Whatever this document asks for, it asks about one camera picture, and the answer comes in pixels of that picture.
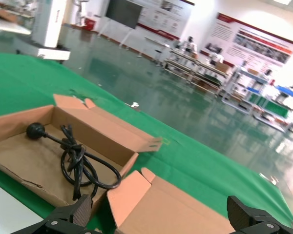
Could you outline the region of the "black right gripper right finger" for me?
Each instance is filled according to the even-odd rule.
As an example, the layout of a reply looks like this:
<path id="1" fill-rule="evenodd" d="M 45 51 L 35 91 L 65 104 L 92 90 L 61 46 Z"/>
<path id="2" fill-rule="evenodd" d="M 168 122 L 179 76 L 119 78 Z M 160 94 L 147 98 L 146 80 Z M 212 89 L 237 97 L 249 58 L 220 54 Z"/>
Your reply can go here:
<path id="1" fill-rule="evenodd" d="M 227 214 L 235 234 L 293 234 L 268 212 L 245 205 L 236 196 L 227 198 Z"/>

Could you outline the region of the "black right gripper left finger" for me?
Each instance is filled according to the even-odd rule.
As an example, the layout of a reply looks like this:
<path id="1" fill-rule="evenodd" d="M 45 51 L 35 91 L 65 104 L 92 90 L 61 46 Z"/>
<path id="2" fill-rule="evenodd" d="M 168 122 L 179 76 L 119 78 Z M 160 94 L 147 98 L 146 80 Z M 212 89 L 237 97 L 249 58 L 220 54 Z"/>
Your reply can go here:
<path id="1" fill-rule="evenodd" d="M 44 220 L 14 234 L 90 234 L 91 199 L 83 195 L 74 204 L 54 209 Z"/>

